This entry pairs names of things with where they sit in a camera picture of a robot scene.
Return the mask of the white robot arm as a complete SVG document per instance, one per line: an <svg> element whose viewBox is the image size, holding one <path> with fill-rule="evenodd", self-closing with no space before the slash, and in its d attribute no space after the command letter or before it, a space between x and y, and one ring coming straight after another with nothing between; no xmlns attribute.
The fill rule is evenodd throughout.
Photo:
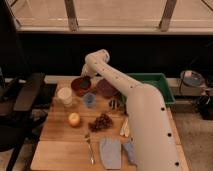
<svg viewBox="0 0 213 171"><path fill-rule="evenodd" d="M182 171L163 95L111 67L105 49L86 55L81 75L100 74L126 97L137 171Z"/></svg>

